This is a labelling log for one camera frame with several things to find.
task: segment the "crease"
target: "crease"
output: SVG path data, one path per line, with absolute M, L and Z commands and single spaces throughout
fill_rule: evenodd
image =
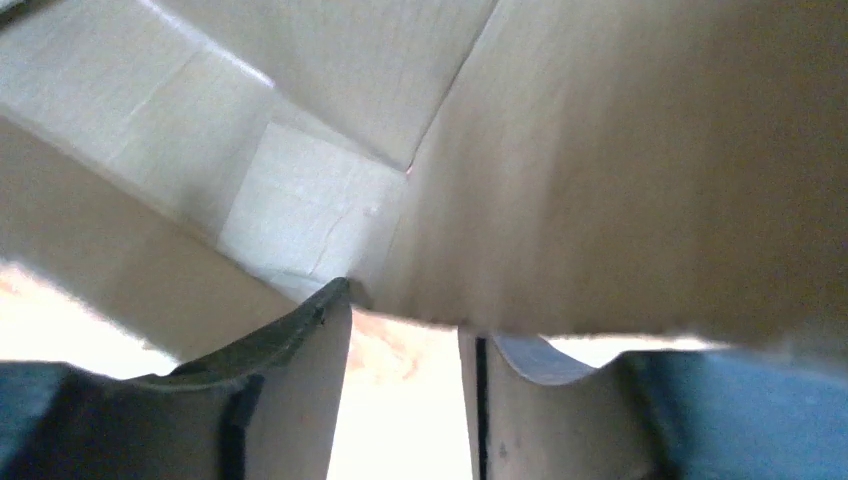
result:
M 138 112 L 141 111 L 142 108 L 147 106 L 150 103 L 150 101 L 153 100 L 154 97 L 156 97 L 157 93 L 159 93 L 166 86 L 170 85 L 171 82 L 175 78 L 177 78 L 177 76 L 180 74 L 180 72 L 182 72 L 186 68 L 186 66 L 188 66 L 188 64 L 192 60 L 194 60 L 194 58 L 197 57 L 202 51 L 203 51 L 202 48 L 198 48 L 197 50 L 192 52 L 191 55 L 187 56 L 186 59 L 184 61 L 180 62 L 177 66 L 175 66 L 172 71 L 170 71 L 170 72 L 168 72 L 168 74 L 164 75 L 162 77 L 162 79 L 159 82 L 157 82 L 156 85 L 153 86 L 153 88 L 150 89 L 150 92 L 147 95 L 145 95 L 145 97 L 141 101 L 139 101 L 138 104 L 136 104 L 136 106 L 133 107 L 132 110 L 130 110 L 130 112 L 126 115 L 124 122 L 123 122 L 124 134 L 121 136 L 122 137 L 121 145 L 119 147 L 117 147 L 112 154 L 109 155 L 109 157 L 106 160 L 107 165 L 112 165 L 113 162 L 117 158 L 119 158 L 124 153 L 124 151 L 126 151 L 127 147 L 129 147 L 130 143 L 132 143 L 132 138 L 131 138 L 131 135 L 129 135 L 128 130 L 129 130 L 129 126 L 132 125 L 133 119 L 138 114 Z
M 330 229 L 327 230 L 327 234 L 324 235 L 324 241 L 322 242 L 323 245 L 321 246 L 321 253 L 318 254 L 318 258 L 315 260 L 315 264 L 312 265 L 312 268 L 309 270 L 309 273 L 306 274 L 308 278 L 312 278 L 312 276 L 315 274 L 315 271 L 318 269 L 318 266 L 321 265 L 321 261 L 324 260 L 324 255 L 326 255 L 327 250 L 329 250 L 330 237 L 333 235 L 333 232 L 335 232 L 336 228 L 338 228 L 338 226 L 342 223 L 342 220 L 344 220 L 348 215 L 350 215 L 352 211 L 353 208 L 348 207 L 344 212 L 342 212 L 341 215 L 339 215 L 339 218 L 337 218 L 336 221 L 333 222 L 333 225 L 330 227 Z
M 427 138 L 427 135 L 430 133 L 430 130 L 433 128 L 433 124 L 436 123 L 436 119 L 439 117 L 439 112 L 442 110 L 447 99 L 450 97 L 451 92 L 453 91 L 454 85 L 456 85 L 456 80 L 462 74 L 462 71 L 465 69 L 465 65 L 468 62 L 468 59 L 471 58 L 471 55 L 474 53 L 474 50 L 477 49 L 477 45 L 480 43 L 480 38 L 483 36 L 483 33 L 489 27 L 489 24 L 492 22 L 492 18 L 495 16 L 495 12 L 497 11 L 498 5 L 500 5 L 500 0 L 493 0 L 492 6 L 489 10 L 489 14 L 486 15 L 486 20 L 482 22 L 480 28 L 477 30 L 477 33 L 474 35 L 474 39 L 471 41 L 471 45 L 468 47 L 468 51 L 466 51 L 465 56 L 462 61 L 459 63 L 459 67 L 457 67 L 456 71 L 451 78 L 448 87 L 445 89 L 442 98 L 439 100 L 439 104 L 436 106 L 433 111 L 433 115 L 430 117 L 430 121 L 427 123 L 427 127 L 421 133 L 421 137 L 418 138 L 418 142 L 415 145 L 415 150 L 413 150 L 412 158 L 409 162 L 409 167 L 406 169 L 406 174 L 408 175 L 412 171 L 412 167 L 415 165 L 415 161 L 418 158 L 418 153 L 421 150 L 421 146 L 424 144 L 424 139 Z

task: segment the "black strip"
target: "black strip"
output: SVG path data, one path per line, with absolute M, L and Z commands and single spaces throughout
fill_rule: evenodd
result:
M 477 451 L 480 479 L 489 479 L 489 368 L 485 338 L 474 341 L 477 367 Z
M 243 390 L 234 394 L 221 422 L 221 480 L 244 480 L 247 452 L 247 427 L 259 402 L 265 377 L 251 375 Z

